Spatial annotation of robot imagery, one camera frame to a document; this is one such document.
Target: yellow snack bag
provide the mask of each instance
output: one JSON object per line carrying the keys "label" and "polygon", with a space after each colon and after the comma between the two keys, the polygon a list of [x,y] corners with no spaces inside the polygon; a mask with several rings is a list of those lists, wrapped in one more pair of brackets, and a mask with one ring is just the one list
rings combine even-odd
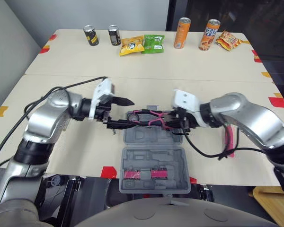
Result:
{"label": "yellow snack bag", "polygon": [[129,53],[144,51],[143,40],[143,35],[122,39],[122,47],[119,55],[122,56]]}

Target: green snack bag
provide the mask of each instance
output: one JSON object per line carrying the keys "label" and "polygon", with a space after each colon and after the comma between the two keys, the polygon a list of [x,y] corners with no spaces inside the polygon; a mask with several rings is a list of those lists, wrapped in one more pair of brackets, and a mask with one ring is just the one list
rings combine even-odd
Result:
{"label": "green snack bag", "polygon": [[164,35],[144,35],[144,51],[141,53],[163,53]]}

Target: black can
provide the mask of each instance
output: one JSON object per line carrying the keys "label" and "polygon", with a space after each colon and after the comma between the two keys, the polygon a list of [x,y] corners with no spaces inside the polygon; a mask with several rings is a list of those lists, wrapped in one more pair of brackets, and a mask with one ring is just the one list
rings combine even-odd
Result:
{"label": "black can", "polygon": [[89,42],[89,45],[96,46],[99,44],[99,40],[95,31],[95,28],[90,25],[86,25],[83,28],[83,31],[85,33],[85,36],[87,38],[87,41]]}
{"label": "black can", "polygon": [[118,46],[121,44],[121,38],[119,34],[119,28],[116,25],[111,25],[108,27],[108,33],[110,36],[110,42],[113,46]]}

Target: soda can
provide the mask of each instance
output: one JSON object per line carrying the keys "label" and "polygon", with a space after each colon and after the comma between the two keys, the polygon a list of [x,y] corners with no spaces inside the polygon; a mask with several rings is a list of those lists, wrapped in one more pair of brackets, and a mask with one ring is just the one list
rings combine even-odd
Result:
{"label": "soda can", "polygon": [[174,43],[174,47],[176,49],[181,49],[184,47],[184,42],[186,40],[189,27],[190,19],[187,17],[180,18]]}
{"label": "soda can", "polygon": [[201,42],[199,44],[199,49],[201,51],[208,51],[210,46],[213,43],[214,37],[216,36],[216,33],[220,27],[220,21],[216,19],[211,19],[208,21],[205,31],[203,33],[203,37],[201,39]]}
{"label": "soda can", "polygon": [[96,46],[96,45],[99,44],[99,40],[97,38],[97,34],[96,34],[95,28],[93,26],[86,25],[83,28],[83,31],[85,33],[87,41],[89,42],[89,45]]}
{"label": "soda can", "polygon": [[118,46],[121,44],[121,38],[119,33],[119,28],[116,25],[108,26],[108,33],[110,37],[110,42],[113,46]]}

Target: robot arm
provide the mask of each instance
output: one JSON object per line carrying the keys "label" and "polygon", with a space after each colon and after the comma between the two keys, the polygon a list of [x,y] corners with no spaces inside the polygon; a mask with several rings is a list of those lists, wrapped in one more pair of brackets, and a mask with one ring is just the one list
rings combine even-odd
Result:
{"label": "robot arm", "polygon": [[274,173],[284,191],[284,123],[274,112],[249,102],[240,93],[229,93],[200,104],[194,95],[180,90],[176,90],[173,107],[180,121],[193,115],[195,127],[214,128],[225,123],[238,126],[275,166]]}
{"label": "robot arm", "polygon": [[50,154],[70,119],[104,121],[105,116],[109,116],[111,104],[125,106],[134,103],[115,97],[114,86],[109,79],[96,87],[93,99],[82,98],[66,90],[51,93],[46,103],[30,117],[16,154],[9,161],[0,182],[0,204],[13,199],[34,203]]}

